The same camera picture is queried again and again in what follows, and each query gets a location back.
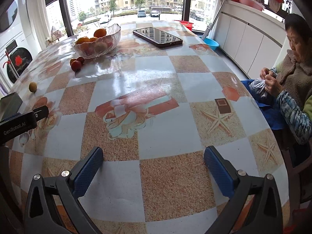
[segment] plastic bag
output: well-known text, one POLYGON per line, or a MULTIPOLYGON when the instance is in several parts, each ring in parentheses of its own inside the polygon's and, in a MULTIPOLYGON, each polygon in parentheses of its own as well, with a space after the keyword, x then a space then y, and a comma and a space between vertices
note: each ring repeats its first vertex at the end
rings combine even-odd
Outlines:
POLYGON ((251 95, 256 101, 266 105, 272 105, 274 103, 274 97, 266 92, 265 87, 265 80, 261 78, 255 79, 249 85, 251 95))

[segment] smartphone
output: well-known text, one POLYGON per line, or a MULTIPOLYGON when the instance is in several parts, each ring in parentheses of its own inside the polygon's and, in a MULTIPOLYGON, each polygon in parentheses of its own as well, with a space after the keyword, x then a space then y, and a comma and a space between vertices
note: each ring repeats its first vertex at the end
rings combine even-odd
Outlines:
POLYGON ((183 43, 182 39, 154 27, 136 29, 133 34, 159 48, 182 45, 183 43))

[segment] metal screw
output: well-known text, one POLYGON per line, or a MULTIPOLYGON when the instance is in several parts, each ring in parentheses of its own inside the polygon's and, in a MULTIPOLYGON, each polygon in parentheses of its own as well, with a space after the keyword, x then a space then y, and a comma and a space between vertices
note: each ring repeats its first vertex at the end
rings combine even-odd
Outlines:
POLYGON ((63 177, 67 177, 69 175, 69 171, 62 171, 61 174, 63 177))
POLYGON ((38 179, 40 179, 40 174, 36 174, 36 175, 34 176, 34 180, 38 180, 38 179))
POLYGON ((243 170, 238 170, 237 173, 239 176, 246 176, 246 172, 243 170))
POLYGON ((267 174, 267 175, 266 175, 266 178, 267 178, 267 179, 269 179, 269 180, 274 179, 274 177, 273 177, 273 175, 272 175, 272 174, 267 174))

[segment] glass bowl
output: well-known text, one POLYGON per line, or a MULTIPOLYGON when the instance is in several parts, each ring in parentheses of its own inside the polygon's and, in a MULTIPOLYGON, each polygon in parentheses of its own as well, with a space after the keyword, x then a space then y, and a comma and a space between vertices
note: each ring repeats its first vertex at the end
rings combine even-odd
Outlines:
POLYGON ((113 24, 105 28, 107 35, 93 42, 77 44, 76 41, 82 37, 77 36, 72 43, 73 48, 79 56, 85 59, 92 59, 112 51, 118 44, 121 37, 121 27, 118 24, 113 24))

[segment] yellow fruit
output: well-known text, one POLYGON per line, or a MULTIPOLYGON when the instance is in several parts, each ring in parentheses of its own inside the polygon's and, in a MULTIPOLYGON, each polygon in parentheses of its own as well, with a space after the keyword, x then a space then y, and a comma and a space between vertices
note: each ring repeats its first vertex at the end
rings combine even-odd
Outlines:
POLYGON ((92 38, 90 38, 89 40, 90 40, 90 42, 93 42, 93 41, 95 41, 95 40, 97 40, 98 39, 98 37, 92 37, 92 38))
POLYGON ((76 41, 76 45, 82 44, 82 43, 85 43, 85 42, 90 42, 89 38, 88 38, 88 37, 81 37, 81 38, 79 38, 79 39, 76 41))
POLYGON ((107 34, 106 29, 100 28, 94 32, 93 36, 97 38, 101 38, 101 37, 106 36, 106 34, 107 34))
POLYGON ((73 58, 70 60, 69 64, 71 65, 73 61, 77 60, 76 58, 73 58))
POLYGON ((30 92, 36 92, 37 91, 37 84, 35 82, 31 82, 29 84, 29 91, 30 92))

